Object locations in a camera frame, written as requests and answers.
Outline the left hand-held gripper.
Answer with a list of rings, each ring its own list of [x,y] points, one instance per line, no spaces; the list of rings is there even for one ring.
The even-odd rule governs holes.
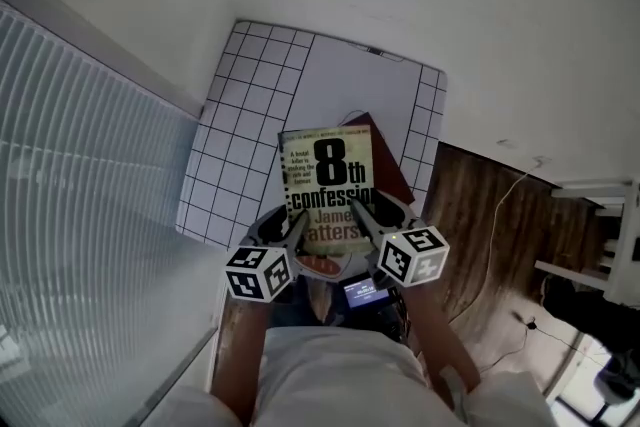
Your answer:
[[[286,220],[285,207],[273,208],[249,227],[247,239],[250,243],[280,242]],[[224,266],[230,295],[243,301],[275,301],[297,279],[294,258],[308,226],[309,213],[303,210],[289,223],[283,245],[231,245]]]

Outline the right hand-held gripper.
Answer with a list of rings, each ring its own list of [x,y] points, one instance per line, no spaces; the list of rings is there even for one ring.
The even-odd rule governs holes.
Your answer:
[[[438,280],[449,254],[440,232],[434,226],[418,227],[410,206],[386,192],[376,192],[374,205],[375,216],[359,199],[351,200],[361,234],[379,248],[376,268],[403,287]],[[381,226],[403,231],[385,233]]]

